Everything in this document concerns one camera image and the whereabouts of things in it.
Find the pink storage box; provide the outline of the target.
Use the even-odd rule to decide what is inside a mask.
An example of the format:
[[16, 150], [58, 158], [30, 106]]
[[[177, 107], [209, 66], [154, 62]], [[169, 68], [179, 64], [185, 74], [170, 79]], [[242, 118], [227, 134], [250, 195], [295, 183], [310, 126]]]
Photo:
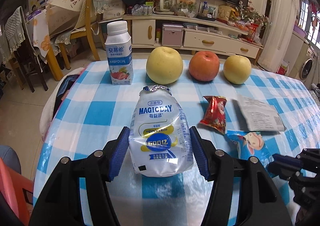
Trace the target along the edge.
[[181, 47], [183, 43], [184, 27], [180, 24], [162, 25], [162, 45]]

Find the large yellow apple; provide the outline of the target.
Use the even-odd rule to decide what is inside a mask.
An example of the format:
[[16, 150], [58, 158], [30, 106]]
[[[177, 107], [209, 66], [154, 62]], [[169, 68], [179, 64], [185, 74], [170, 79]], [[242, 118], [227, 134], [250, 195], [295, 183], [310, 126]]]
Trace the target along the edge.
[[157, 84], [174, 83], [179, 79], [182, 71], [182, 58], [179, 52], [173, 48], [154, 48], [146, 62], [146, 73]]

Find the grey printed foil packet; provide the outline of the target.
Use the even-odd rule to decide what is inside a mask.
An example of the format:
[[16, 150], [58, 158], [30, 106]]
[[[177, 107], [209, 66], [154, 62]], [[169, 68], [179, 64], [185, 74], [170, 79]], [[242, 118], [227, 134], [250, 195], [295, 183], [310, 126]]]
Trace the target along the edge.
[[240, 130], [249, 132], [283, 132], [285, 125], [276, 108], [262, 101], [238, 94], [232, 99]]

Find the washing machine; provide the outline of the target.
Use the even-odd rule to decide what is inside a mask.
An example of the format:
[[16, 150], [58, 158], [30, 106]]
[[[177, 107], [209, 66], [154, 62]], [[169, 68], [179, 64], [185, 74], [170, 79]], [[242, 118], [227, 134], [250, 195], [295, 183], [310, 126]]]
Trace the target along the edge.
[[303, 43], [289, 77], [300, 80], [309, 89], [315, 79], [316, 65], [317, 51], [310, 44]]

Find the wooden dining chair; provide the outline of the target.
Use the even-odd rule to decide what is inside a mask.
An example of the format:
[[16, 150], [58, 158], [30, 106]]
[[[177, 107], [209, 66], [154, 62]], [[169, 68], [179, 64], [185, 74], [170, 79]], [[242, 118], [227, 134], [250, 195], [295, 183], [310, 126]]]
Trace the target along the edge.
[[70, 69], [66, 46], [71, 40], [87, 38], [94, 59], [100, 57], [94, 43], [94, 36], [103, 41], [97, 20], [98, 15], [103, 13], [102, 3], [104, 0], [49, 0], [46, 6], [46, 18], [50, 37], [54, 38], [54, 44], [62, 54], [65, 66]]

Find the blue cartoon snack bag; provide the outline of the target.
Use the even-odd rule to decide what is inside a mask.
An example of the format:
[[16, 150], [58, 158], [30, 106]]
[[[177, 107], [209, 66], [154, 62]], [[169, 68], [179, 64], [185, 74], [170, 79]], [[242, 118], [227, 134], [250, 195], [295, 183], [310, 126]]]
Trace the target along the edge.
[[260, 132], [228, 130], [226, 137], [236, 145], [239, 159], [248, 160], [255, 156], [265, 169], [274, 161]]

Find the small yellow apple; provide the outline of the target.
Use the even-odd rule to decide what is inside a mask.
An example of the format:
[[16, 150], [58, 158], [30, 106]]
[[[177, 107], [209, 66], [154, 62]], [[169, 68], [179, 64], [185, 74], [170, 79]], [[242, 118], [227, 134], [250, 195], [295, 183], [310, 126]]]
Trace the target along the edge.
[[250, 76], [252, 70], [251, 62], [241, 55], [229, 56], [223, 65], [225, 78], [237, 85], [243, 84]]

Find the white yogurt drink bottle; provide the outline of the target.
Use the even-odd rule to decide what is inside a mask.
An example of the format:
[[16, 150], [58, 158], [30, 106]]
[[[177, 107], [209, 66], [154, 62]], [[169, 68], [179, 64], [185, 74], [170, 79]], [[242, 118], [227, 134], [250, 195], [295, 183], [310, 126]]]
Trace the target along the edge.
[[133, 80], [132, 46], [127, 21], [107, 24], [105, 48], [112, 84], [131, 85]]

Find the small red candy wrapper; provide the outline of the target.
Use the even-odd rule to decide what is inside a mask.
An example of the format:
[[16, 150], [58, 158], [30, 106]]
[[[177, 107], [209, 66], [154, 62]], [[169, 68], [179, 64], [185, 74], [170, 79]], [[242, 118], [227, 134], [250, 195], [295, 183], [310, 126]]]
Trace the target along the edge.
[[214, 128], [219, 133], [225, 134], [225, 105], [227, 103], [227, 99], [223, 96], [203, 96], [203, 98], [206, 99], [209, 104], [200, 124]]

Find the cream TV cabinet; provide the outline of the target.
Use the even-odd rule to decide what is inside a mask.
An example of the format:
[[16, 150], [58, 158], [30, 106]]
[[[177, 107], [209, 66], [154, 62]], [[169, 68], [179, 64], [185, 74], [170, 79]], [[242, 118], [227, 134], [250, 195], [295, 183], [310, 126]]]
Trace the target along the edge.
[[248, 33], [219, 21], [207, 21], [175, 15], [133, 16], [124, 15], [132, 37], [133, 48], [157, 48], [162, 45], [162, 25], [180, 24], [184, 27], [181, 47], [174, 49], [214, 51], [220, 55], [241, 55], [255, 59], [263, 49], [262, 45], [242, 38]]

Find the pink plastic trash bin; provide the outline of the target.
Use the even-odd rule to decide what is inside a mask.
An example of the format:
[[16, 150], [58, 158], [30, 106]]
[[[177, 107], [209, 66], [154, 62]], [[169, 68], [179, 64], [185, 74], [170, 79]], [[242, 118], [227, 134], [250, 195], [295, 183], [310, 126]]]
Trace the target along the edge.
[[34, 182], [1, 160], [1, 213], [5, 225], [28, 225], [33, 211]]

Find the dark wooden chair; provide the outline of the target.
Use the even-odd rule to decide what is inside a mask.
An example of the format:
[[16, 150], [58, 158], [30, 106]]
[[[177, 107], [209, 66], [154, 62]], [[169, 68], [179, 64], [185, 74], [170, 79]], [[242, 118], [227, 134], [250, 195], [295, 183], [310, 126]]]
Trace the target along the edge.
[[32, 75], [38, 76], [43, 89], [47, 91], [48, 86], [43, 77], [41, 65], [37, 61], [38, 58], [35, 49], [31, 44], [21, 6], [19, 6], [8, 18], [4, 30], [9, 43], [10, 52], [13, 53], [14, 58], [17, 60], [20, 71], [31, 92], [33, 93], [35, 91], [30, 80], [30, 76]]

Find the white lace curtain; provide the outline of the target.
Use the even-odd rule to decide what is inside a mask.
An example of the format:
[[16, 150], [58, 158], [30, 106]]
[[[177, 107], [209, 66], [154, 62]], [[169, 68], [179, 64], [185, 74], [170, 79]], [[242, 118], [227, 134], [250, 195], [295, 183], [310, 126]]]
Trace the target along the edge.
[[282, 63], [290, 43], [300, 0], [271, 0], [269, 24], [263, 36], [263, 51], [258, 64], [275, 73]]

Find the red apple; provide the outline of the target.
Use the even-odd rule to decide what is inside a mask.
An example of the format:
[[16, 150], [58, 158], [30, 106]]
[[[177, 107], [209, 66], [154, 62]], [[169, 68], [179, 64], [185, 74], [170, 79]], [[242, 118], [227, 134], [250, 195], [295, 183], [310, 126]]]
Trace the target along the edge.
[[198, 81], [210, 82], [218, 74], [220, 61], [212, 51], [198, 51], [189, 62], [189, 73]]

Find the dining table with cloth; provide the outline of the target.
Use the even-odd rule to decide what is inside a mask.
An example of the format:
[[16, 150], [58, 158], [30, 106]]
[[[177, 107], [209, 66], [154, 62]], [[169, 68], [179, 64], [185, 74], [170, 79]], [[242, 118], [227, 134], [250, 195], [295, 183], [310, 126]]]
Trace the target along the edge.
[[60, 66], [54, 54], [54, 49], [51, 44], [48, 26], [47, 10], [43, 9], [26, 22], [27, 32], [31, 40], [31, 45], [38, 48], [40, 58], [46, 62], [56, 81], [60, 81], [63, 77]]

